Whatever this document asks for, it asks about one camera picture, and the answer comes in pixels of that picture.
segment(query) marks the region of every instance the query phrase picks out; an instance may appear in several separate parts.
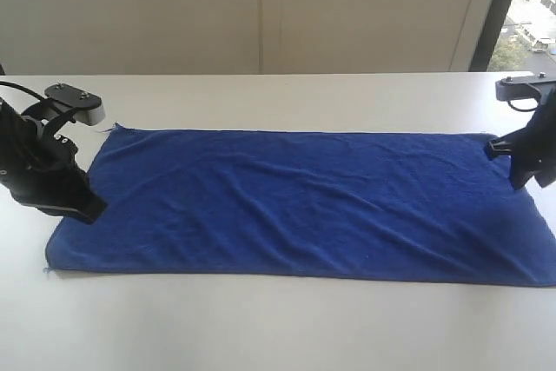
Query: tree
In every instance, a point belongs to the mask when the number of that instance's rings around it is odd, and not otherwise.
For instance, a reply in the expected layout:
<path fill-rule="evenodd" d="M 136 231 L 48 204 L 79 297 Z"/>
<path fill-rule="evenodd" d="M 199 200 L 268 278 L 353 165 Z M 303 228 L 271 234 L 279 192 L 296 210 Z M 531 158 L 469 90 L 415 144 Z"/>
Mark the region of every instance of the tree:
<path fill-rule="evenodd" d="M 499 37 L 494 47 L 493 56 L 488 64 L 488 71 L 521 70 L 527 54 L 526 48 L 516 36 Z"/>

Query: microfiber towel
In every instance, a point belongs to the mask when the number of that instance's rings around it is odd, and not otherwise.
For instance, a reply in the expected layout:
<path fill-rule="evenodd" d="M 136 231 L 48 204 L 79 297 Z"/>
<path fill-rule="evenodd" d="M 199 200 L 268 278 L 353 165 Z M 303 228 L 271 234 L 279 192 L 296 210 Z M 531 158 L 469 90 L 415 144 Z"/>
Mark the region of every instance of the microfiber towel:
<path fill-rule="evenodd" d="M 93 162 L 109 207 L 63 219 L 56 269 L 556 284 L 556 241 L 492 136 L 147 131 Z"/>

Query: white wall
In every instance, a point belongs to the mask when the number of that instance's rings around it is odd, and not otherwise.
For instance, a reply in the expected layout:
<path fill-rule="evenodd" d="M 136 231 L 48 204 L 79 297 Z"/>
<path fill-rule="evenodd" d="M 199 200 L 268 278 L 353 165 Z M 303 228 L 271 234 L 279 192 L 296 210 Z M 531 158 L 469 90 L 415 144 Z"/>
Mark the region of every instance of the white wall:
<path fill-rule="evenodd" d="M 11 74 L 466 70 L 490 0 L 0 0 Z"/>

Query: white table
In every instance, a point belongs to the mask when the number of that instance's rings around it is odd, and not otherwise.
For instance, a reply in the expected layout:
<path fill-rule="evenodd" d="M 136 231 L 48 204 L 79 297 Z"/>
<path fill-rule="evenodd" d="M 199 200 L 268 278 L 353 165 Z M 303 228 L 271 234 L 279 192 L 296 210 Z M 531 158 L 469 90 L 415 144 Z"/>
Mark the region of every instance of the white table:
<path fill-rule="evenodd" d="M 103 97 L 136 128 L 480 132 L 530 115 L 493 74 L 19 76 Z M 19 110 L 25 95 L 0 89 Z M 105 134 L 64 133 L 87 166 Z M 556 230 L 556 186 L 530 188 Z M 6 371 L 556 369 L 556 289 L 249 275 L 46 275 L 57 219 L 0 189 L 0 369 Z"/>

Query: wire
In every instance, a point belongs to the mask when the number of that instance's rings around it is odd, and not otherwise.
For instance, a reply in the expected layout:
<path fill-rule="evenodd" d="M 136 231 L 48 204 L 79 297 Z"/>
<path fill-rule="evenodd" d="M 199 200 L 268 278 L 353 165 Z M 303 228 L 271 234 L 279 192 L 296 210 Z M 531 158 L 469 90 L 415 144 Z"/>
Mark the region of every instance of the wire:
<path fill-rule="evenodd" d="M 513 110 L 517 111 L 517 112 L 534 112 L 539 106 L 535 106 L 534 108 L 530 108 L 530 109 L 520 109 L 520 108 L 516 108 L 515 106 L 513 106 L 512 101 L 508 100 L 507 101 L 507 105 L 512 108 Z"/>
<path fill-rule="evenodd" d="M 42 97 L 41 95 L 39 95 L 38 93 L 36 93 L 35 91 L 31 90 L 31 89 L 27 89 L 26 87 L 20 85 L 20 84 L 15 84 L 15 83 L 11 83 L 11 82 L 5 82 L 3 80 L 0 80 L 0 86 L 4 86 L 4 87 L 10 87 L 11 89 L 16 89 L 19 91 L 22 91 L 23 93 L 27 93 L 29 96 L 33 96 L 35 97 L 37 100 L 39 100 L 40 102 L 46 102 L 46 98 Z M 56 106 L 54 106 L 52 103 L 50 102 L 46 102 L 45 103 L 49 108 L 51 108 L 52 110 L 54 110 L 58 115 L 61 115 L 63 112 L 57 108 Z"/>

